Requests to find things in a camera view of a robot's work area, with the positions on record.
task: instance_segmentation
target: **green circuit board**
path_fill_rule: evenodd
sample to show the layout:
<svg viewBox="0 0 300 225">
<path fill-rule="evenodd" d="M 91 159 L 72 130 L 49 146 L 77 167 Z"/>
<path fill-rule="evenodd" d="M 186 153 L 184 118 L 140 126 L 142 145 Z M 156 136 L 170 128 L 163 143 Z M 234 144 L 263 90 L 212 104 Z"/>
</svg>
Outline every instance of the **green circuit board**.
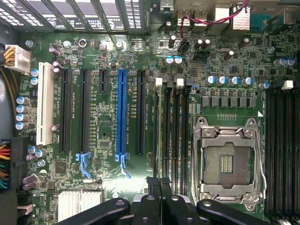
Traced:
<svg viewBox="0 0 300 225">
<path fill-rule="evenodd" d="M 60 152 L 60 133 L 53 132 L 52 144 L 44 146 L 47 155 L 43 157 L 44 167 L 38 167 L 37 161 L 29 161 L 28 174 L 38 176 L 37 186 L 30 190 L 34 194 L 34 224 L 51 225 L 59 222 L 60 207 L 68 207 L 68 203 L 60 205 L 59 195 L 64 191 L 93 191 L 101 193 L 101 202 L 122 197 L 133 201 L 134 196 L 148 193 L 147 176 L 153 176 L 157 168 L 155 156 L 155 123 L 161 121 L 161 129 L 166 113 L 170 114 L 170 146 L 174 136 L 173 124 L 176 119 L 173 117 L 174 100 L 171 93 L 169 109 L 166 112 L 164 103 L 166 102 L 165 90 L 158 92 L 155 88 L 155 79 L 162 77 L 163 80 L 175 81 L 176 78 L 193 79 L 193 86 L 188 96 L 188 115 L 186 126 L 187 142 L 187 177 L 183 178 L 180 160 L 181 154 L 178 152 L 178 165 L 172 165 L 169 160 L 165 171 L 161 176 L 167 174 L 171 179 L 173 193 L 187 195 L 192 200 L 191 192 L 191 155 L 192 129 L 194 122 L 200 116 L 207 119 L 209 125 L 214 126 L 244 126 L 249 118 L 255 119 L 261 134 L 261 144 L 264 143 L 264 114 L 265 114 L 265 94 L 258 88 L 263 82 L 270 82 L 277 76 L 296 75 L 297 67 L 293 69 L 285 67 L 275 67 L 273 61 L 280 57 L 295 57 L 295 49 L 300 49 L 300 39 L 297 33 L 283 33 L 278 36 L 267 36 L 265 33 L 248 33 L 250 44 L 243 48 L 238 47 L 239 42 L 222 41 L 221 37 L 206 35 L 190 35 L 187 38 L 191 44 L 191 53 L 182 55 L 183 62 L 180 65 L 167 65 L 167 56 L 177 55 L 180 41 L 176 41 L 175 47 L 168 48 L 169 36 L 122 36 L 115 35 L 85 35 L 85 34 L 24 34 L 22 42 L 32 40 L 35 43 L 33 49 L 29 49 L 32 54 L 31 68 L 38 69 L 39 62 L 53 61 L 53 56 L 48 52 L 50 46 L 55 46 L 60 51 L 60 57 L 64 61 L 64 68 L 72 71 L 72 110 L 71 110 L 71 148 L 70 152 Z M 78 46 L 80 39 L 87 41 L 85 48 Z M 209 56 L 205 59 L 195 59 L 193 42 L 197 39 L 209 38 L 211 44 L 207 51 Z M 122 42 L 123 48 L 117 49 L 112 40 Z M 63 42 L 69 41 L 71 46 L 64 47 Z M 99 49 L 99 43 L 105 44 L 106 49 Z M 268 47 L 275 47 L 274 53 L 268 52 Z M 222 48 L 230 48 L 234 51 L 234 56 L 229 60 L 224 60 L 225 53 Z M 89 147 L 87 151 L 91 153 L 88 160 L 87 172 L 91 179 L 87 179 L 82 174 L 80 163 L 76 161 L 76 154 L 79 149 L 80 130 L 80 104 L 81 104 L 81 69 L 89 71 L 90 74 L 90 96 L 89 96 Z M 106 69 L 108 72 L 109 85 L 106 94 L 99 93 L 99 73 Z M 120 162 L 115 160 L 116 151 L 116 131 L 117 127 L 117 91 L 118 91 L 118 70 L 127 70 L 127 118 L 126 118 L 126 174 L 124 175 L 120 167 Z M 145 71 L 145 127 L 144 127 L 144 153 L 136 154 L 137 140 L 137 86 L 138 71 Z M 227 80 L 232 77 L 242 79 L 251 77 L 252 84 L 244 86 L 240 82 L 238 85 L 230 86 L 225 84 L 208 86 L 206 80 L 209 76 L 218 79 L 225 76 Z M 20 96 L 30 98 L 29 124 L 36 124 L 37 98 L 34 92 L 37 87 L 30 83 L 31 77 L 22 76 L 20 86 Z M 53 98 L 53 124 L 60 123 L 60 97 L 61 80 L 54 79 Z M 239 104 L 232 107 L 228 100 L 236 98 Z M 179 106 L 179 122 L 177 128 L 182 127 L 183 115 L 182 107 Z M 36 128 L 20 132 L 19 135 L 28 136 L 30 144 L 34 145 Z M 181 146 L 182 133 L 177 137 Z M 252 168 L 253 157 L 248 160 L 248 167 Z M 254 210 L 246 210 L 243 204 L 230 204 L 243 212 L 249 213 L 263 220 L 267 218 L 263 214 L 263 199 L 260 199 Z"/>
</svg>

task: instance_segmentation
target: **white pci slot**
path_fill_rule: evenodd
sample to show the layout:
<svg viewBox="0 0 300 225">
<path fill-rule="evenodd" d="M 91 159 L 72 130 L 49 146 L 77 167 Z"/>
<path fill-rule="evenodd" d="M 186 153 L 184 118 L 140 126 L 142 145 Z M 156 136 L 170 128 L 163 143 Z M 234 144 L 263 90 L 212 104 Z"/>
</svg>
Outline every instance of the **white pci slot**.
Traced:
<svg viewBox="0 0 300 225">
<path fill-rule="evenodd" d="M 53 66 L 40 62 L 37 87 L 37 145 L 52 143 Z"/>
</svg>

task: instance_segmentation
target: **cpu socket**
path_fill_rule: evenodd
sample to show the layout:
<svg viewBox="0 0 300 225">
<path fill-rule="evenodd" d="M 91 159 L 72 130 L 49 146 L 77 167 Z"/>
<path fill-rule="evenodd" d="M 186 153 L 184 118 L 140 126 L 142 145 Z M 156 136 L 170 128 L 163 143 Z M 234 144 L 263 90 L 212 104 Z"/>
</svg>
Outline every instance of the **cpu socket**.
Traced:
<svg viewBox="0 0 300 225">
<path fill-rule="evenodd" d="M 194 201 L 241 203 L 253 211 L 266 191 L 255 119 L 248 119 L 244 127 L 216 127 L 200 117 L 194 126 L 193 143 Z"/>
</svg>

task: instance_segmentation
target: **cable connector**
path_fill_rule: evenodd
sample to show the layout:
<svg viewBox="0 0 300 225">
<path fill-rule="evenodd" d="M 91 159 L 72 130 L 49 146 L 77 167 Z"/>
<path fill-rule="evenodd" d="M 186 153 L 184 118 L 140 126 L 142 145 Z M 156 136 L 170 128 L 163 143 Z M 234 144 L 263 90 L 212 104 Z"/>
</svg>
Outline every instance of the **cable connector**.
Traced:
<svg viewBox="0 0 300 225">
<path fill-rule="evenodd" d="M 31 53 L 22 49 L 18 45 L 5 45 L 5 49 L 15 47 L 15 62 L 13 66 L 4 66 L 6 68 L 29 75 Z"/>
</svg>

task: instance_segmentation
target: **power connector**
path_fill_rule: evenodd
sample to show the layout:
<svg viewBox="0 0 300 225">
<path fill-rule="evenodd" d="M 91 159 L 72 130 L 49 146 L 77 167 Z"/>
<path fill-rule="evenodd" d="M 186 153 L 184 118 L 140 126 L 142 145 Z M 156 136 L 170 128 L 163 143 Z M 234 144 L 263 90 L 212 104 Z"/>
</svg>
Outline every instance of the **power connector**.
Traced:
<svg viewBox="0 0 300 225">
<path fill-rule="evenodd" d="M 5 45 L 5 49 L 10 47 L 15 47 L 15 65 L 13 67 L 10 66 L 4 66 L 4 67 L 18 71 L 25 75 L 29 75 L 31 53 L 22 49 L 18 45 Z"/>
</svg>

